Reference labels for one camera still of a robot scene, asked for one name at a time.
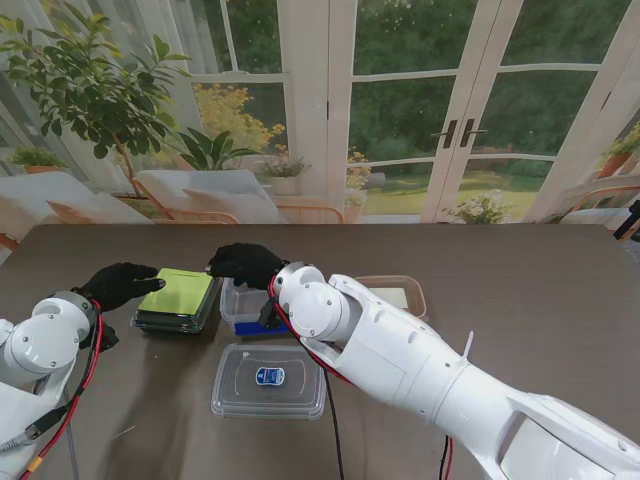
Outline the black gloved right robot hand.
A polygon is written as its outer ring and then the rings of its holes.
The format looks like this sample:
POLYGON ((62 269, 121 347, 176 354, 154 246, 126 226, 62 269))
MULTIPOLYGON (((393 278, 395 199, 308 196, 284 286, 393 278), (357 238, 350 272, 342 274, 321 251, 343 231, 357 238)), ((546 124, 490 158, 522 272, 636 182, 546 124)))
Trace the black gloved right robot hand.
POLYGON ((266 291, 272 278, 288 264, 262 245, 234 243, 217 249, 206 272, 212 277, 230 278, 235 286, 246 284, 266 291))

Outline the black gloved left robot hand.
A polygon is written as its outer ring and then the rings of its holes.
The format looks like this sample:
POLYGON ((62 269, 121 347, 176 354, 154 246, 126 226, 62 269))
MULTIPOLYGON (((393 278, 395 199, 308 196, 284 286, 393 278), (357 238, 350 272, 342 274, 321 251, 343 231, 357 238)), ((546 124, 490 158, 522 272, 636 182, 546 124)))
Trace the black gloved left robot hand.
POLYGON ((156 268, 116 263, 99 270, 81 287, 72 292, 96 302, 102 312, 115 310, 132 299, 144 297, 164 288, 166 282, 158 277, 156 268))

